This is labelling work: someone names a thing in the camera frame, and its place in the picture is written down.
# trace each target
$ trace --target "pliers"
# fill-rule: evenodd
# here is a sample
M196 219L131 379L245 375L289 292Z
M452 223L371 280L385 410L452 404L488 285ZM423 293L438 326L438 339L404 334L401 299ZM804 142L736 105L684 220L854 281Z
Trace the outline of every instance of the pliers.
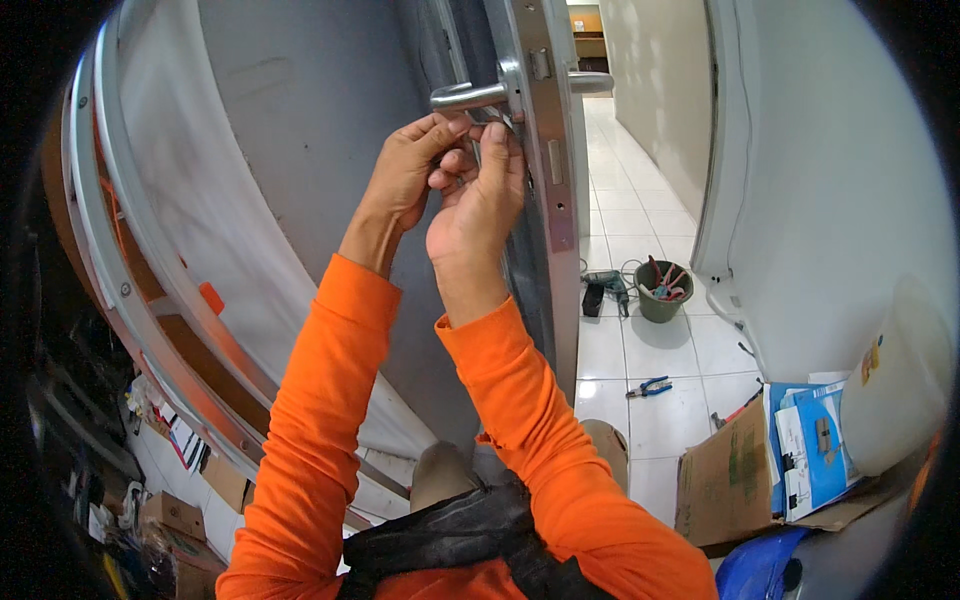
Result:
M627 398L635 398L637 396L656 396L657 394L662 394L667 390L672 390L673 382L670 381L668 377L669 375L664 375L663 377L655 377L649 381L641 383L640 387L627 392Z

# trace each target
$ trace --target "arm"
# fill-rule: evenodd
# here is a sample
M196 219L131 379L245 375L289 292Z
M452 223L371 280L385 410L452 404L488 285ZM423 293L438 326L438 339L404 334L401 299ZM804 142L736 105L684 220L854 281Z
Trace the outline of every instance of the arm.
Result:
M468 127L466 118L429 115L384 143L290 355L218 598L335 589L344 513L357 489L357 432L399 304L386 277L400 236L423 213L431 158Z
M530 489L537 531L560 560L617 597L715 596L703 553L627 498L597 457L498 270L522 203L522 154L487 126L482 169L427 233L447 315L437 333L492 444Z

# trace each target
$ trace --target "power drill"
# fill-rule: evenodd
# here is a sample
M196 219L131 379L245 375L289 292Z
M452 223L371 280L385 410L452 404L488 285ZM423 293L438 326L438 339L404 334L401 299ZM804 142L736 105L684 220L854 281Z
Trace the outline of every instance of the power drill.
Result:
M580 280L585 284L599 284L616 299L620 307L620 316L629 317L627 304L630 302L630 296L627 295L627 284L623 282L623 276L619 271L598 271L597 273L586 273L580 276Z

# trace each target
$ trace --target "bucket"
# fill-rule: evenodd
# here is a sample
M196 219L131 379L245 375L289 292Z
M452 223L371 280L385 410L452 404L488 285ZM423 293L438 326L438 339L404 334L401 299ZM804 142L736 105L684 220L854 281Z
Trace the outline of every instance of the bucket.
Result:
M673 264L674 263L668 260L657 261L657 266L660 267L660 272L664 275L666 275L666 272L670 270ZM686 294L682 299L671 300L670 302L650 298L643 292L639 292L641 283L647 286L647 289L651 292L657 288L657 284L659 283L657 281L657 272L654 271L654 268L649 262L641 264L636 268L636 271L634 271L634 285L640 293L640 314L643 315L647 321L652 321L653 323L666 323L670 321L673 319L673 316L677 314L677 311L680 310L680 307L684 305L684 302L690 300L690 297L693 296L693 277L690 276L689 270L677 265L670 275L670 278L676 278L678 269L685 271L686 276L681 277L680 281L677 281L676 287L684 290Z
M953 345L927 289L900 278L893 304L840 398L840 432L864 475L880 475L944 421Z

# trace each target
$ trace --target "orange object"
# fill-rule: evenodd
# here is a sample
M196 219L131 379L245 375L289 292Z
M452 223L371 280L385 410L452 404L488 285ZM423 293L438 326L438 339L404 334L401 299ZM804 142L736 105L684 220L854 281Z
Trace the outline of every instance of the orange object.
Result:
M357 489L353 451L400 292L334 255L271 410L256 497L217 597L333 598L342 522ZM627 498L574 419L513 300L437 333L492 444L532 494L537 531L559 560L618 598L715 598L707 558ZM521 598L506 564L391 577L377 598Z
M224 312L224 301L221 300L220 294L217 294L217 291L213 289L213 285L209 281L204 281L200 284L200 295L204 297L207 305L213 309L214 314L220 316L220 313Z

